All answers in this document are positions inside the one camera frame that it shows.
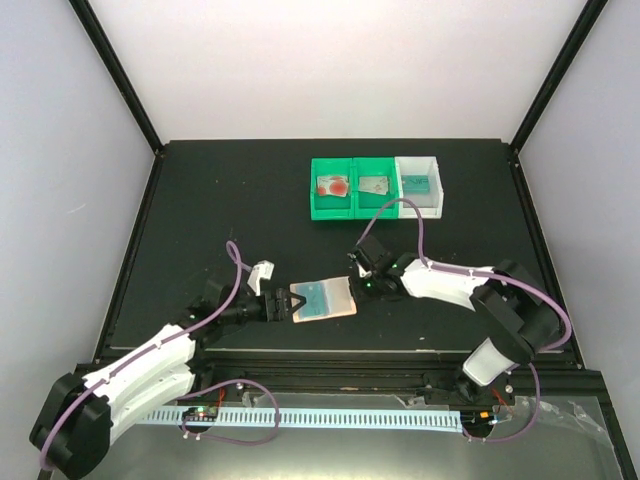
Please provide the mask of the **beige card holder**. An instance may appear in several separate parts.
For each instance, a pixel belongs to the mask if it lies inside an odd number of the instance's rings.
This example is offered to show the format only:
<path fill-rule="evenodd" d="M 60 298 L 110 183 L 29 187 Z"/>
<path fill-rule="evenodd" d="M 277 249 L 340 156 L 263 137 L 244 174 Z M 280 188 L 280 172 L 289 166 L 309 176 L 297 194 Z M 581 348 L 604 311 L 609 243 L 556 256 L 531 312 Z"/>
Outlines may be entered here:
<path fill-rule="evenodd" d="M 357 313 L 357 306 L 350 289 L 350 281 L 347 276 L 333 277 L 325 280 L 310 281 L 324 284 L 328 313 L 324 317 L 313 320 L 300 320 L 298 315 L 293 318 L 294 323 L 327 320 L 336 317 L 351 316 Z M 290 285 L 290 291 L 295 292 L 295 287 L 301 283 Z"/>

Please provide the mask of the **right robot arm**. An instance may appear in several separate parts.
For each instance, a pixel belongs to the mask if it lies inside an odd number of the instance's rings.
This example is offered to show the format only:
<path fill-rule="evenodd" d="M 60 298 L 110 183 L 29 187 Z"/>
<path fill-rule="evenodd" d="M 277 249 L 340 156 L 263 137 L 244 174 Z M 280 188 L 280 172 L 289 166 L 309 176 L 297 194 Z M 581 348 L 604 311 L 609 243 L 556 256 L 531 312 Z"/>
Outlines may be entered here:
<path fill-rule="evenodd" d="M 513 261 L 496 267 L 462 267 L 420 254 L 394 255 L 375 237 L 359 240 L 349 253 L 359 279 L 353 293 L 364 299 L 431 299 L 479 315 L 483 340 L 462 363 L 454 379 L 457 396 L 476 403 L 491 384 L 538 353 L 568 341 L 572 325 L 566 311 L 532 283 Z"/>

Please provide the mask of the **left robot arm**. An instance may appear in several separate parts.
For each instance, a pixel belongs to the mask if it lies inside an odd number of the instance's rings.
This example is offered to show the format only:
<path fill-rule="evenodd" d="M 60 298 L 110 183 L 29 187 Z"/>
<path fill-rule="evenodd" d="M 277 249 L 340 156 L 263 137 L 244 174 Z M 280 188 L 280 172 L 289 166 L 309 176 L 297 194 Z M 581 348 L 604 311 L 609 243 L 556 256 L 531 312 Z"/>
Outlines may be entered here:
<path fill-rule="evenodd" d="M 285 288 L 255 294 L 237 285 L 209 284 L 141 346 L 100 370 L 66 373 L 52 385 L 29 435 L 44 470 L 81 479 L 113 443 L 156 408 L 188 395 L 207 397 L 213 372 L 201 351 L 228 325 L 289 320 L 306 303 Z"/>

